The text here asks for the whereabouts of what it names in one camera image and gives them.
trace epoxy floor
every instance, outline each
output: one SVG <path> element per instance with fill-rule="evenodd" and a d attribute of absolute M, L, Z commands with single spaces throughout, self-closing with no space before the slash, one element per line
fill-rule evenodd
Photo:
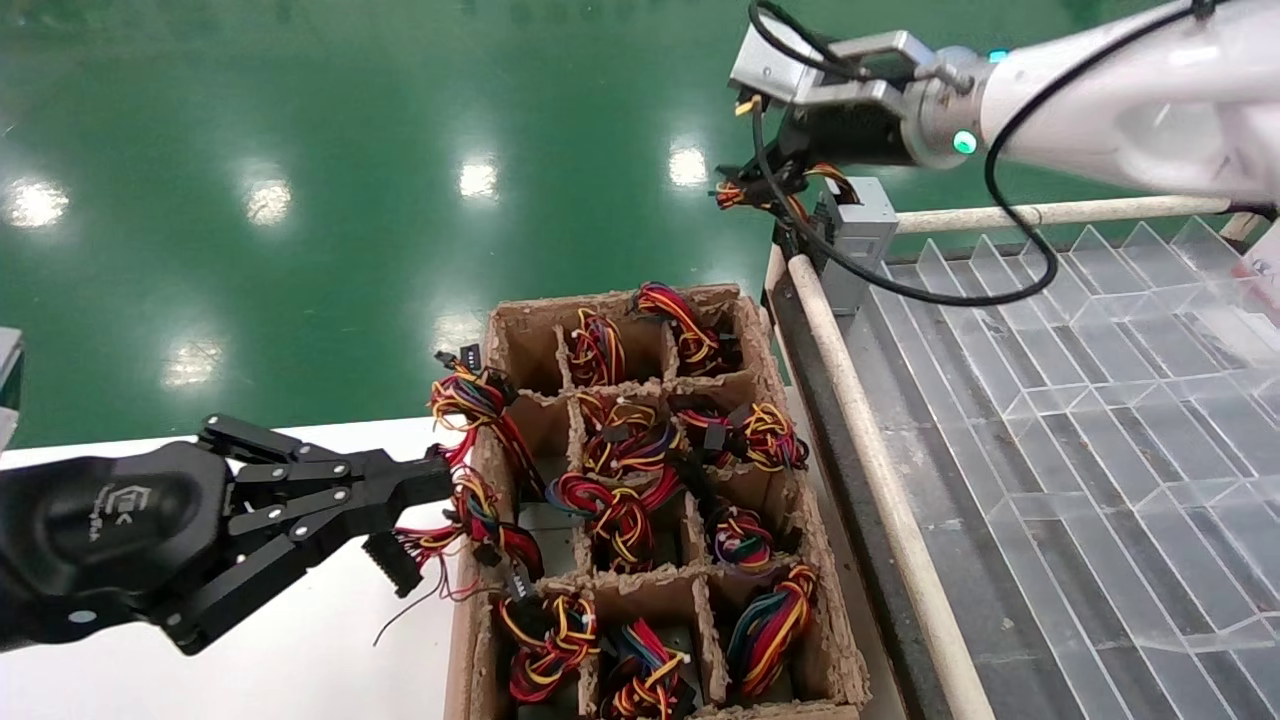
<path fill-rule="evenodd" d="M 987 50 L 1152 4 L 787 5 Z M 705 195 L 750 152 L 726 87 L 745 28 L 730 0 L 0 3 L 15 445 L 415 415 L 431 354 L 499 300 L 755 295 L 769 222 Z M 977 161 L 870 172 L 900 210 L 987 204 Z M 1006 177 L 1019 201 L 1116 195 Z"/>

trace black wire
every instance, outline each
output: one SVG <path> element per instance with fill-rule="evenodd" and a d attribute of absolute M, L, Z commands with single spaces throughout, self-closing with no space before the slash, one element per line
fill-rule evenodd
<path fill-rule="evenodd" d="M 768 12 L 774 19 L 785 24 L 787 29 L 800 36 L 800 40 L 804 40 L 805 44 L 813 47 L 819 55 L 823 56 L 823 59 L 815 60 L 809 55 L 800 53 L 795 47 L 791 47 L 786 42 L 782 42 L 782 38 L 773 35 L 773 31 L 764 24 L 764 20 L 760 18 L 760 10 Z M 755 32 L 758 32 L 771 47 L 782 53 L 787 58 L 791 58 L 803 65 L 819 69 L 824 73 L 840 76 L 845 79 L 865 79 L 854 74 L 854 70 L 849 67 L 849 64 L 840 55 L 836 55 L 831 47 L 827 47 L 827 44 L 823 42 L 822 38 L 814 35 L 809 28 L 800 24 L 800 20 L 792 18 L 790 13 L 776 4 L 769 3 L 769 0 L 753 0 L 753 3 L 746 6 L 746 17 L 751 20 L 751 27 L 755 28 Z"/>
<path fill-rule="evenodd" d="M 396 620 L 399 620 L 410 610 L 413 610 L 419 605 L 422 605 L 422 602 L 430 600 L 433 596 L 435 596 L 435 593 L 440 592 L 440 588 L 444 587 L 444 578 L 445 578 L 445 573 L 448 570 L 444 568 L 444 565 L 440 565 L 440 579 L 438 579 L 435 582 L 435 587 L 431 588 L 430 592 L 422 594 L 422 597 L 420 597 L 420 598 L 415 600 L 413 602 L 408 603 L 399 612 L 397 612 L 396 615 L 393 615 L 392 619 L 388 620 L 385 625 L 383 625 L 383 629 L 378 630 L 378 637 L 374 638 L 374 647 L 378 647 L 378 641 L 383 639 L 383 633 L 385 633 L 392 626 L 392 624 L 396 623 Z"/>
<path fill-rule="evenodd" d="M 1228 1 L 1229 0 L 1220 0 L 1219 4 Z M 803 40 L 805 40 L 805 42 L 813 45 L 817 41 L 814 35 L 808 29 L 805 29 L 803 26 L 800 26 L 800 23 L 795 18 L 786 14 L 785 12 L 780 13 L 778 12 L 780 8 L 777 8 L 776 5 L 773 5 L 773 3 L 769 3 L 768 0 L 753 0 L 751 5 L 748 8 L 748 14 L 751 18 L 751 26 L 756 29 L 756 32 L 760 32 L 760 27 L 763 27 L 763 24 L 758 24 L 759 9 L 762 8 L 773 14 L 774 18 L 777 18 L 781 23 L 792 29 L 796 35 L 799 35 Z M 769 190 L 786 209 L 786 213 L 791 223 L 797 228 L 799 232 L 805 234 L 805 237 L 809 240 L 809 243 L 814 247 L 814 250 L 824 255 L 832 263 L 840 265 L 841 268 L 849 270 L 850 273 L 858 275 L 859 278 L 877 287 L 901 295 L 902 297 L 909 297 L 911 300 L 920 300 L 923 302 L 932 302 L 934 305 L 951 305 L 957 307 L 984 307 L 991 305 L 1004 305 L 1007 302 L 1015 302 L 1018 300 L 1032 297 L 1033 295 L 1037 295 L 1038 292 L 1048 287 L 1050 283 L 1053 282 L 1053 278 L 1057 277 L 1059 259 L 1057 254 L 1053 252 L 1053 247 L 1048 243 L 1048 241 L 1044 240 L 1044 237 L 1041 236 L 1041 233 L 1030 223 L 1024 220 L 1020 215 L 1018 215 L 1018 213 L 1014 211 L 1012 206 L 1005 199 L 1005 193 L 1001 192 L 1000 184 L 996 181 L 996 165 L 1000 159 L 1000 152 L 1009 143 L 1012 135 L 1018 132 L 1018 129 L 1021 128 L 1041 106 L 1043 106 L 1050 99 L 1057 95 L 1064 87 L 1076 81 L 1080 76 L 1094 68 L 1098 63 L 1106 60 L 1107 58 L 1119 53 L 1120 50 L 1128 47 L 1133 42 L 1158 29 L 1162 29 L 1178 20 L 1188 18 L 1192 14 L 1193 10 L 1190 8 L 1187 8 L 1183 10 L 1178 10 L 1164 18 L 1157 18 L 1142 27 L 1138 27 L 1117 37 L 1116 40 L 1111 41 L 1102 49 L 1093 53 L 1092 55 L 1080 60 L 1078 64 L 1068 69 L 1065 73 L 1055 78 L 1053 82 L 1048 83 L 1047 86 L 1044 86 L 1044 88 L 1042 88 L 1039 92 L 1032 96 L 1032 99 L 1028 100 L 1027 104 L 1021 106 L 1021 109 L 1014 113 L 1012 118 L 1009 119 L 1005 127 L 1001 128 L 1001 131 L 996 135 L 996 138 L 991 142 L 991 147 L 987 152 L 987 160 L 986 164 L 983 165 L 983 181 L 986 182 L 987 186 L 987 193 L 991 195 L 992 201 L 996 202 L 996 205 L 1005 213 L 1005 215 L 1007 215 L 1009 219 L 1012 220 L 1012 223 L 1023 232 L 1023 234 L 1027 236 L 1027 240 L 1030 241 L 1032 245 L 1034 245 L 1036 249 L 1039 250 L 1039 252 L 1044 256 L 1044 264 L 1046 264 L 1044 273 L 1036 282 L 1033 282 L 1027 287 L 998 295 L 978 295 L 978 296 L 942 295 L 937 292 L 929 292 L 927 290 L 922 290 L 909 284 L 902 284 L 891 281 L 883 275 L 876 274 L 874 272 L 859 265 L 852 258 L 836 250 L 832 245 L 829 245 L 826 241 L 826 238 L 819 236 L 818 232 L 812 225 L 809 225 L 809 223 L 804 222 L 791 208 L 790 202 L 786 201 L 786 195 L 778 186 L 777 178 L 773 176 L 773 170 L 768 165 L 768 158 L 764 151 L 764 110 L 760 102 L 755 102 L 751 111 L 751 135 L 753 135 L 753 141 L 755 143 L 756 164 L 760 165 L 760 173 L 764 176 L 765 182 L 768 182 Z M 760 35 L 762 37 L 764 37 L 765 42 L 768 42 L 772 47 L 787 55 L 788 58 L 792 58 L 796 61 L 815 69 L 824 69 L 823 67 L 819 65 L 817 60 L 813 60 L 812 58 L 804 56 L 800 53 L 796 53 L 795 50 L 790 49 L 786 44 L 781 42 L 778 37 L 774 36 L 773 33 L 760 32 Z M 818 45 L 814 45 L 815 49 L 819 46 L 824 45 L 820 42 L 818 42 Z"/>

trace cardboard box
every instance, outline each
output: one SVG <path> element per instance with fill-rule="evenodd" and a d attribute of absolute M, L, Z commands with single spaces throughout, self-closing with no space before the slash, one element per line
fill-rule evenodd
<path fill-rule="evenodd" d="M 759 306 L 741 296 L 737 286 L 681 290 L 707 324 L 732 328 L 742 348 L 741 368 L 713 378 L 685 377 L 676 355 L 671 328 L 628 313 L 631 292 L 504 302 L 489 319 L 485 363 L 506 370 L 521 387 L 509 413 L 547 478 L 581 470 L 585 420 L 577 393 L 589 392 L 605 404 L 618 397 L 664 406 L 676 395 L 709 395 L 727 410 L 744 402 L 772 402 L 786 410 L 782 380 L 771 351 Z M 627 382 L 613 387 L 576 388 L 568 372 L 570 338 L 577 327 L 579 307 L 609 316 L 618 325 L 627 360 Z M 511 468 L 497 439 L 483 432 L 471 464 L 502 495 L 499 506 L 511 520 L 515 488 Z M 654 524 L 673 538 L 672 562 L 653 571 L 617 574 L 596 568 L 591 543 L 573 533 L 572 573 L 544 578 L 539 592 L 580 593 L 595 602 L 604 625 L 645 618 L 658 626 L 687 628 L 696 650 L 696 665 L 707 707 L 699 717 L 765 719 L 800 717 L 851 720 L 870 698 L 867 665 L 854 644 L 852 632 L 836 575 L 835 559 L 817 500 L 803 471 L 764 473 L 739 464 L 713 470 L 718 489 L 732 502 L 760 512 L 780 541 L 773 560 L 777 570 L 803 561 L 817 573 L 814 618 L 794 648 L 788 662 L 788 702 L 736 706 L 724 661 L 727 634 L 749 596 L 773 575 L 750 577 L 713 562 L 705 543 L 696 503 L 687 493 L 663 509 Z M 643 474 L 625 475 L 618 483 L 643 484 Z M 477 575 L 498 584 L 470 556 L 458 556 L 457 587 Z M 507 665 L 515 646 L 493 618 L 493 600 L 475 596 L 457 607 L 445 716 L 460 720 L 507 720 L 515 707 L 506 688 Z M 598 716 L 599 665 L 589 660 L 579 671 L 577 714 Z"/>

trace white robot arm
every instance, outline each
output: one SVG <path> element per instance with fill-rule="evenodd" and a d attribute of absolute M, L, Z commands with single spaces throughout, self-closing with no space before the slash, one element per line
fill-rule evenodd
<path fill-rule="evenodd" d="M 810 165 L 954 167 L 989 149 L 1051 83 L 1140 31 L 1039 99 L 1002 158 L 1157 192 L 1280 197 L 1274 0 L 1180 0 L 998 61 L 964 47 L 934 53 L 901 31 L 806 42 L 772 4 L 751 13 L 730 78 L 745 96 L 786 106 L 776 168 L 795 155 Z"/>

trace white table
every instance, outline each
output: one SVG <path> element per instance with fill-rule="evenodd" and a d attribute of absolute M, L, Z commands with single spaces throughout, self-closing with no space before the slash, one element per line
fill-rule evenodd
<path fill-rule="evenodd" d="M 449 445 L 458 438 L 433 429 L 430 418 L 282 432 L 338 452 L 381 447 L 396 460 L 421 457 L 433 442 Z M 189 438 L 12 450 L 0 455 L 0 469 L 84 455 L 136 455 L 174 439 Z M 402 521 L 440 525 L 443 505 L 411 509 Z M 436 598 L 420 603 L 372 647 L 387 620 L 430 591 L 435 570 L 399 600 L 360 543 L 347 543 L 195 657 L 178 652 L 159 628 L 137 623 L 78 643 L 0 655 L 0 717 L 442 717 L 453 603 Z"/>

